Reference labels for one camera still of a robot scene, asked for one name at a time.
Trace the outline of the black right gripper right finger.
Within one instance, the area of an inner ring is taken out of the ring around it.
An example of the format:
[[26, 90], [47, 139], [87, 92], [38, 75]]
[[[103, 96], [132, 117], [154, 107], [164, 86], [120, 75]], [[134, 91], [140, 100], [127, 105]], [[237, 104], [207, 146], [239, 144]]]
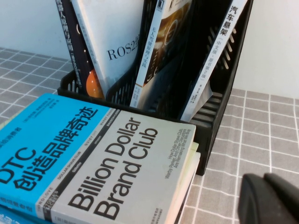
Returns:
[[299, 216], [299, 189], [280, 177], [275, 173], [266, 173], [263, 176], [264, 180], [270, 184], [270, 186], [276, 192], [278, 198], [294, 216]]

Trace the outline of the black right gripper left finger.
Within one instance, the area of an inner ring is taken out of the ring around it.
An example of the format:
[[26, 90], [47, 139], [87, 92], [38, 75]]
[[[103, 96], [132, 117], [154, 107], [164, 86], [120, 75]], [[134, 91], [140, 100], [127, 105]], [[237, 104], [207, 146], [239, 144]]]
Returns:
[[244, 174], [239, 197], [241, 224], [297, 224], [294, 217], [263, 177]]

